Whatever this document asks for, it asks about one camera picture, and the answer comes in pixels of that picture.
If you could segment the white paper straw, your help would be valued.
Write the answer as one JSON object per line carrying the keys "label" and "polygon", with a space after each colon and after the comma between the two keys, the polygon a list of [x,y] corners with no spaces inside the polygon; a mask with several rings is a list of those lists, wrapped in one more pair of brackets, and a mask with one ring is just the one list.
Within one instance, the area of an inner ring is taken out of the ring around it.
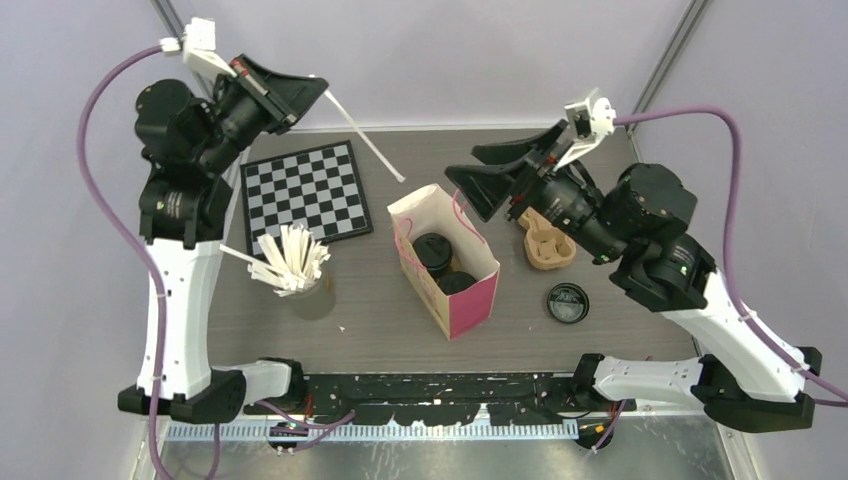
{"label": "white paper straw", "polygon": [[348,125],[352,128],[352,130],[359,136],[359,138],[365,143],[365,145],[372,151],[372,153],[377,157],[377,159],[382,163],[382,165],[392,174],[392,176],[396,179],[396,181],[399,182],[399,183],[403,183],[406,180],[406,177],[400,173],[400,171],[392,164],[392,162],[383,154],[383,152],[377,147],[377,145],[370,139],[370,137],[359,126],[359,124],[356,122],[356,120],[344,108],[344,106],[335,97],[335,95],[330,90],[326,90],[324,92],[324,96],[336,108],[338,113],[344,118],[344,120],[348,123]]}

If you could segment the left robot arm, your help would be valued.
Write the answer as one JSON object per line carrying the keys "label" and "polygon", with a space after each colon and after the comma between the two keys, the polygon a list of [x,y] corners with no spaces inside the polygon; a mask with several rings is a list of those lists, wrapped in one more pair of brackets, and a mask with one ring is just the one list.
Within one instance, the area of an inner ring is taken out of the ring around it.
{"label": "left robot arm", "polygon": [[263,357],[212,367],[207,333],[233,195],[225,172],[263,133],[282,134],[327,89],[320,77],[284,75],[235,57],[210,99],[176,79],[138,95],[135,132],[151,170],[139,198],[138,239],[153,267],[145,357],[119,410],[188,424],[228,423],[257,401],[298,412],[307,398],[299,362]]}

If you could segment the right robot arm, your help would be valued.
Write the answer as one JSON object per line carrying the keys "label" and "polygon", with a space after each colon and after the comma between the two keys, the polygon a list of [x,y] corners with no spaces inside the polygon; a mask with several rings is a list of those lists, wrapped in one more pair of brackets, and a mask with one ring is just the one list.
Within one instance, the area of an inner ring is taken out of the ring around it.
{"label": "right robot arm", "polygon": [[521,140],[478,145],[475,163],[446,177],[489,220],[527,210],[565,233],[595,264],[614,264],[611,282],[637,304],[676,323],[707,349],[669,362],[584,354],[570,383],[574,403],[596,410],[628,399],[701,408],[747,433],[807,429],[815,403],[798,366],[818,370],[821,353],[752,331],[730,299],[714,258],[687,228],[697,199],[670,170],[635,163],[602,192],[582,156],[611,132],[587,119],[562,120]]}

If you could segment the paper cakes gift bag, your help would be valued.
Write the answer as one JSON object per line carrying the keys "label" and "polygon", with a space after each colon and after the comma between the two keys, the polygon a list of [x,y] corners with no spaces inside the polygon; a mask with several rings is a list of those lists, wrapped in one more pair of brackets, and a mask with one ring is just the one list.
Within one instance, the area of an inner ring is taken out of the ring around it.
{"label": "paper cakes gift bag", "polygon": [[487,320],[500,263],[455,194],[423,186],[387,207],[401,268],[449,340]]}

